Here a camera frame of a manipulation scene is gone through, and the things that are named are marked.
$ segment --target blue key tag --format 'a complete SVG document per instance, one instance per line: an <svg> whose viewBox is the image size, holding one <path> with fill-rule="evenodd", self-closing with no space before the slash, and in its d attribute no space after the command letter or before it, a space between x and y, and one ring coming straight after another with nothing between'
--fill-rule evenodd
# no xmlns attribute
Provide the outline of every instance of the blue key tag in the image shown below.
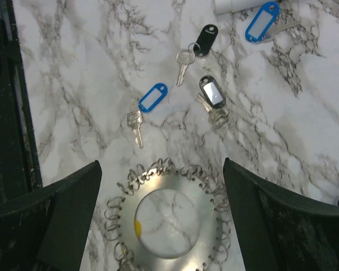
<svg viewBox="0 0 339 271"><path fill-rule="evenodd" d="M145 113L150 112L167 95L168 88L163 83L155 84L139 101L139 109Z"/></svg>
<svg viewBox="0 0 339 271"><path fill-rule="evenodd" d="M269 27L277 19L280 7L276 2L265 3L257 12L246 30L246 39L249 42L259 42L263 39Z"/></svg>

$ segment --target round hole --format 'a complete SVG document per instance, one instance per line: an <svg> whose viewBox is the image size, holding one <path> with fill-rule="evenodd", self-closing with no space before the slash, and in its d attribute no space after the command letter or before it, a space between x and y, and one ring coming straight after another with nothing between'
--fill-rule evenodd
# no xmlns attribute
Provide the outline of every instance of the round hole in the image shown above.
<svg viewBox="0 0 339 271"><path fill-rule="evenodd" d="M161 258L181 257L198 240L200 223L195 205L184 194L172 189L149 193L138 205L135 220L135 224L140 225L139 234L136 227L139 241Z"/></svg>

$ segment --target key ring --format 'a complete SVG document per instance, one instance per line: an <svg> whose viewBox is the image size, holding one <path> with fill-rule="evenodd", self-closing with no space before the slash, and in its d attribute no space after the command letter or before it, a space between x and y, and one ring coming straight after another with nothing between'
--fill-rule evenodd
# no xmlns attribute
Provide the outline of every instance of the key ring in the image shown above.
<svg viewBox="0 0 339 271"><path fill-rule="evenodd" d="M194 46L195 45L197 45L198 46L198 48L199 48L199 52L201 51L201 46L198 44L198 42L192 42L192 43L190 43L189 45L188 45L188 51L193 51L194 52Z"/></svg>

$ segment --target key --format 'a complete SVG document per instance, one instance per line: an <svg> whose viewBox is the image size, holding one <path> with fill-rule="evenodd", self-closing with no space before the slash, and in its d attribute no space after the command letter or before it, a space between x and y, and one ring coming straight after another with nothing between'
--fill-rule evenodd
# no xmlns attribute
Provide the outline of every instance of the key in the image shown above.
<svg viewBox="0 0 339 271"><path fill-rule="evenodd" d="M138 148L143 148L142 134L140 133L140 124L143 122L142 112L130 112L128 115L126 115L126 122L133 130L135 135L135 143L137 143Z"/></svg>
<svg viewBox="0 0 339 271"><path fill-rule="evenodd" d="M201 94L197 94L198 101L204 106L205 110L209 115L209 122L214 125L217 129L223 126L228 122L228 111L225 108L214 109L210 104L205 100Z"/></svg>
<svg viewBox="0 0 339 271"><path fill-rule="evenodd" d="M282 32L282 31L285 31L285 30L287 30L289 28L297 27L299 25L301 25L300 21L291 21L288 24L277 25L277 26L273 27L272 29L270 28L266 32L265 36L263 37L263 40L261 40L260 42L261 43L266 43L266 42L273 41L276 34Z"/></svg>
<svg viewBox="0 0 339 271"><path fill-rule="evenodd" d="M194 59L196 57L196 54L193 50L181 50L177 54L177 62L180 65L180 72L177 79L177 86L180 86L183 84L184 81L184 74L186 73L186 70L188 68L189 64L192 64L194 62Z"/></svg>

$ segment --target white cylinder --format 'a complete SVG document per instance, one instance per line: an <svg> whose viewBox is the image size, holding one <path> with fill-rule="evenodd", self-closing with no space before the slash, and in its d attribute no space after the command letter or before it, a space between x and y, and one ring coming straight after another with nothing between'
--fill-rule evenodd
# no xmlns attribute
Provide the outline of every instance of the white cylinder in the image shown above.
<svg viewBox="0 0 339 271"><path fill-rule="evenodd" d="M257 7L269 0L214 0L215 13L237 12L247 8Z"/></svg>

